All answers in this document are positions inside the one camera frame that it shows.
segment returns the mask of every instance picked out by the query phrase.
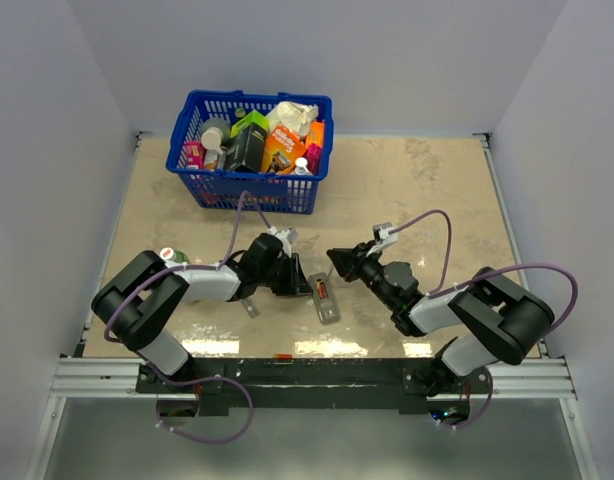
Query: table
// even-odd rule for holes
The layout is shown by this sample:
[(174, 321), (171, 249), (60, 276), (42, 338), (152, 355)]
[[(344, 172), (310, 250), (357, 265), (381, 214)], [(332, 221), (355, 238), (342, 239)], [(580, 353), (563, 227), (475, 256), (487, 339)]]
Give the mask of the table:
[[(140, 144), (103, 284), (145, 249), (169, 246), (202, 263), (224, 256), (235, 212), (200, 208), (178, 176), (165, 169), (168, 151), (165, 138), (144, 138)], [(446, 285), (473, 276), (483, 265), (514, 263), (487, 160), (475, 138), (337, 136), (314, 213), (270, 213), (268, 219), (279, 229), (298, 230), (293, 248), (308, 277), (329, 269), (328, 248), (353, 247), (372, 238), (372, 225), (400, 225), (431, 208), (446, 210), (454, 227)], [(257, 213), (243, 213), (236, 250), (264, 230)], [(410, 262), (427, 291), (439, 281), (446, 234), (442, 217), (431, 216), (402, 232), (382, 261)], [(239, 302), (206, 301), (180, 305), (167, 329), (195, 356), (369, 358), (433, 356), (466, 331), (459, 326), (404, 337), (361, 282), (345, 283), (334, 273), (331, 288), (342, 316), (335, 324), (320, 324), (310, 297), (278, 298), (259, 289), (252, 297), (261, 312), (256, 318)], [(94, 318), (84, 356), (133, 355), (105, 342), (102, 332), (103, 323)], [(530, 356), (539, 354), (534, 349)]]

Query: wooden table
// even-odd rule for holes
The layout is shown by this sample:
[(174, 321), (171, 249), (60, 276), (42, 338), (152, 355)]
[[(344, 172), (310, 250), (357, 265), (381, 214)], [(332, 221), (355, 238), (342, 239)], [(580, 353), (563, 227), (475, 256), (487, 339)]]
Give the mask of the wooden table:
[[(168, 151), (168, 139), (146, 138), (140, 145), (104, 282), (144, 249), (169, 246), (202, 263), (225, 253), (235, 213), (200, 208), (178, 176), (165, 169)], [(268, 218), (279, 229), (298, 230), (293, 248), (309, 276), (329, 269), (328, 248), (353, 247), (372, 238), (372, 225), (400, 225), (431, 208), (446, 210), (453, 221), (446, 285), (473, 276), (483, 265), (514, 262), (477, 139), (337, 137), (314, 213), (270, 213)], [(264, 230), (257, 213), (243, 213), (236, 249), (247, 248)], [(410, 262), (426, 291), (438, 283), (445, 243), (444, 220), (432, 216), (402, 232), (383, 262)], [(342, 315), (335, 324), (320, 324), (309, 297), (278, 298), (259, 289), (252, 297), (261, 312), (256, 318), (239, 302), (206, 301), (180, 305), (167, 328), (194, 355), (230, 357), (428, 357), (466, 331), (461, 326), (403, 337), (390, 312), (361, 282), (344, 283), (333, 274), (331, 285)], [(133, 355), (105, 342), (102, 332), (103, 323), (94, 318), (85, 356)]]

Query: orange box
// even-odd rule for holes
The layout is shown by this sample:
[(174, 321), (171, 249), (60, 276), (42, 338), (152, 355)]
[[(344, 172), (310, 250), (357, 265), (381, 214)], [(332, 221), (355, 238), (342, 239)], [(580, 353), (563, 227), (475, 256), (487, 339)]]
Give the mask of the orange box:
[(267, 137), (261, 164), (262, 173), (291, 173), (296, 159), (302, 157), (307, 147), (291, 130), (278, 125)]
[(323, 148), (323, 142), (325, 141), (325, 124), (323, 122), (311, 122), (309, 127), (309, 133), (305, 137), (305, 147), (309, 148), (314, 144)]

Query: basket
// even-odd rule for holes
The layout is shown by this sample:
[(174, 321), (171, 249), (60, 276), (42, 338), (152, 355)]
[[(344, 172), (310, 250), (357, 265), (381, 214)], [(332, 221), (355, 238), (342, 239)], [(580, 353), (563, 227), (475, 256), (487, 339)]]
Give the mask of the basket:
[[(313, 176), (236, 173), (186, 168), (187, 160), (183, 145), (186, 141), (199, 140), (200, 126), (203, 122), (213, 117), (222, 117), (233, 125), (236, 122), (237, 108), (244, 108), (246, 112), (256, 109), (266, 115), (279, 102), (285, 100), (305, 105), (317, 105), (318, 120), (325, 123), (323, 149), (318, 171), (314, 172)], [(194, 90), (187, 97), (185, 107), (176, 120), (166, 166), (167, 170), (178, 174), (203, 208), (235, 209), (240, 194), (248, 190), (263, 211), (310, 214), (314, 211), (316, 204), (318, 184), (327, 176), (333, 143), (334, 121), (329, 97), (289, 93), (248, 95), (242, 91)], [(245, 203), (245, 208), (252, 209), (252, 203)]]

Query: wall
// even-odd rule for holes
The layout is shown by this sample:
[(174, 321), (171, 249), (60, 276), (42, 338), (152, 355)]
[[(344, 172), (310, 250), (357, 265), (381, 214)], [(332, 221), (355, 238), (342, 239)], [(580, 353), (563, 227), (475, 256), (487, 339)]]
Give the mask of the wall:
[(138, 129), (193, 89), (325, 93), (339, 133), (489, 132), (565, 0), (68, 0)]
[[(524, 261), (580, 281), (565, 352), (603, 478), (614, 479), (614, 0), (569, 0), (495, 130), (493, 155)], [(562, 305), (566, 283), (529, 275)]]
[(130, 140), (65, 1), (0, 2), (0, 479), (23, 477), (82, 328)]

